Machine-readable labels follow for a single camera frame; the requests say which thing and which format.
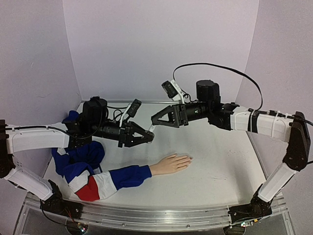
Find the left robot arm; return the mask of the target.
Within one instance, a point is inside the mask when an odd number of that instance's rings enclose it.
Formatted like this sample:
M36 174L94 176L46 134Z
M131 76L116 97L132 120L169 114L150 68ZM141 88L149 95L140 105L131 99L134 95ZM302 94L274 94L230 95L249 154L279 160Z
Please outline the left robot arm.
M135 99L122 113L119 122L109 120L108 103L94 96L84 102L82 112L74 120L56 124L15 126L0 121L0 176L33 193L56 214L66 210L66 203L57 196L58 186L13 161L16 152L44 148L74 149L91 143L92 137L115 140L118 147L133 147L152 142L154 134L130 121L141 102Z

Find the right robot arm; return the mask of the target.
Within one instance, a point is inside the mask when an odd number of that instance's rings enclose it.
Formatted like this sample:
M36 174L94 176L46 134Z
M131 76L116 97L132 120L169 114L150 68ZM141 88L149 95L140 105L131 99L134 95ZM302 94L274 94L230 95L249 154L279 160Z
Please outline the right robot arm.
M175 80L164 82L162 87L168 97L178 101L178 104L153 115L151 131L157 125L179 128L191 121L207 118L209 124L220 129L247 131L288 143L282 163L257 189L250 203L228 210L233 222L271 215L273 198L297 172L309 164L311 139L303 113L289 115L273 110L253 110L234 102L223 104L219 85L212 80L196 82L197 101L190 104L184 101L182 89Z

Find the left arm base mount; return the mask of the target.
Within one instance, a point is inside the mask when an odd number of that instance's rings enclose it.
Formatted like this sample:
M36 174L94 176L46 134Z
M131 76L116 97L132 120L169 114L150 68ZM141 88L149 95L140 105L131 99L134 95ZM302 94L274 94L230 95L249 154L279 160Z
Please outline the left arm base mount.
M44 212L80 219L83 205L78 202L65 200L60 192L54 192L48 199L41 201L41 209Z

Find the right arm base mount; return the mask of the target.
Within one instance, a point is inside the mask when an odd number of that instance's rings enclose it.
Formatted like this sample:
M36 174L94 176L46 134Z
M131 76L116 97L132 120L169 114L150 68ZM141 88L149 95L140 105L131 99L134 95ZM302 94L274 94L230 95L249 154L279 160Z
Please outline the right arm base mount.
M254 193L248 204L232 206L228 209L231 225L241 224L246 221L261 219L272 214L271 204L273 198L266 202L258 196L258 191Z

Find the white nail polish cap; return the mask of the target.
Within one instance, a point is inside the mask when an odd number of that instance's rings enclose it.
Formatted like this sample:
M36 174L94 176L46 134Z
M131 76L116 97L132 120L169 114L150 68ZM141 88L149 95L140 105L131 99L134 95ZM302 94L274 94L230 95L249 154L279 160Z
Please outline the white nail polish cap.
M149 128L149 131L153 133L154 130L155 130L155 128L156 128L156 125L153 125L153 124L152 124L152 125L150 126L150 128Z

